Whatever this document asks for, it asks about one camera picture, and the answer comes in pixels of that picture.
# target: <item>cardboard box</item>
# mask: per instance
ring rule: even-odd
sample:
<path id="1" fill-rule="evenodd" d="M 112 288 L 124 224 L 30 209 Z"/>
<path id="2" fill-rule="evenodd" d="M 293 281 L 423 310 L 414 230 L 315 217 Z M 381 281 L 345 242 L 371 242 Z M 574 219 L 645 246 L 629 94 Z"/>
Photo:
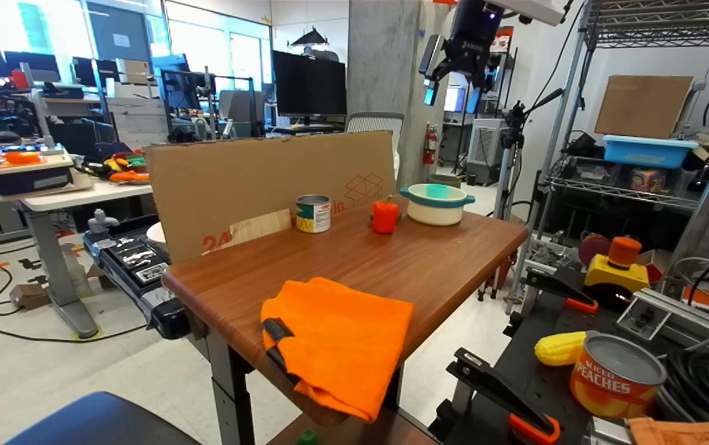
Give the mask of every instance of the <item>cardboard box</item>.
<path id="1" fill-rule="evenodd" d="M 396 195 L 387 130 L 159 145 L 146 153 L 172 263 L 240 242 L 240 232 L 259 238 L 289 228 L 289 209 L 304 192 L 328 195 L 333 219 Z"/>
<path id="2" fill-rule="evenodd" d="M 611 76 L 595 134 L 669 139 L 693 76 Z"/>

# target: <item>desk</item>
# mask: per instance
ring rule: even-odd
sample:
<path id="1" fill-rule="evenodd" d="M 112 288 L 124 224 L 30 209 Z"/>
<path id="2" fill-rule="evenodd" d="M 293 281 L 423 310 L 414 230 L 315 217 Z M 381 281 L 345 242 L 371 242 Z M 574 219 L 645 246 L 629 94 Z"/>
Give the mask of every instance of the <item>desk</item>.
<path id="1" fill-rule="evenodd" d="M 84 305 L 79 302 L 77 286 L 70 277 L 70 269 L 61 260 L 60 232 L 54 224 L 56 213 L 66 213 L 71 207 L 124 199 L 135 195 L 150 195 L 150 185 L 114 185 L 105 181 L 93 181 L 93 188 L 61 192 L 61 195 L 33 195 L 15 197 L 26 217 L 33 238 L 37 242 L 40 260 L 50 275 L 50 298 L 54 311 L 82 337 L 89 338 L 98 331 L 96 322 L 89 316 Z"/>
<path id="2" fill-rule="evenodd" d="M 204 347 L 221 443 L 254 443 L 244 373 L 257 368 L 304 416 L 273 443 L 293 443 L 310 426 L 322 443 L 431 443 L 398 412 L 399 371 L 376 426 L 314 405 L 291 390 L 259 333 L 259 306 L 287 279 L 328 277 L 340 285 L 413 302 L 402 359 L 407 359 L 523 239 L 512 223 L 465 216 L 456 228 L 430 228 L 402 219 L 396 234 L 371 232 L 368 216 L 343 216 L 322 234 L 277 232 L 207 258 L 172 265 L 162 277 L 178 298 L 207 326 Z"/>

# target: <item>canned food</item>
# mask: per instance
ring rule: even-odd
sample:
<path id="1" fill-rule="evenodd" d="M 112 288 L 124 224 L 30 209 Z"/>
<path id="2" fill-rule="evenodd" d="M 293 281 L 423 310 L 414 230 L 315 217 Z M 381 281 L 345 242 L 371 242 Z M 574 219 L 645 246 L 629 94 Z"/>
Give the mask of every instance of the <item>canned food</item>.
<path id="1" fill-rule="evenodd" d="M 298 195 L 296 197 L 296 228 L 302 232 L 325 232 L 331 228 L 328 195 Z"/>
<path id="2" fill-rule="evenodd" d="M 637 418 L 650 411 L 664 380 L 664 365 L 643 347 L 587 331 L 571 373 L 571 392 L 592 416 Z"/>

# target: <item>can lid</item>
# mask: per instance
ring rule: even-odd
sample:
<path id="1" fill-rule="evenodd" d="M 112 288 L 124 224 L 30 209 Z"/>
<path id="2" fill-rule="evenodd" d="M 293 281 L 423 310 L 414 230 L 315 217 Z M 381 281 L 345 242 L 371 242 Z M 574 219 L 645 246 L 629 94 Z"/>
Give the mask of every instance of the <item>can lid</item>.
<path id="1" fill-rule="evenodd" d="M 585 350 L 611 373 L 643 382 L 643 385 L 659 385 L 667 380 L 664 365 L 643 347 L 622 338 L 611 337 L 603 331 L 585 333 Z"/>

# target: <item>wooden table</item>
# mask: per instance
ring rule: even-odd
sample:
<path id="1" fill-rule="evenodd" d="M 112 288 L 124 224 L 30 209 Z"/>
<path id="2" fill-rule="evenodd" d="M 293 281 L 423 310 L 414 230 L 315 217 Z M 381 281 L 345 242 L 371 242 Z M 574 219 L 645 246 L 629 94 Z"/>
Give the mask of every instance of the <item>wooden table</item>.
<path id="1" fill-rule="evenodd" d="M 454 228 L 402 219 L 396 234 L 376 234 L 368 216 L 343 216 L 322 234 L 277 232 L 233 250 L 172 265 L 165 275 L 178 298 L 207 326 L 204 354 L 221 443 L 254 443 L 244 373 L 262 371 L 304 416 L 280 438 L 293 443 L 310 426 L 323 443 L 431 443 L 398 412 L 399 371 L 378 423 L 319 408 L 291 390 L 262 347 L 259 306 L 287 279 L 328 277 L 340 285 L 413 302 L 402 359 L 407 359 L 523 239 L 522 224 L 465 216 Z"/>

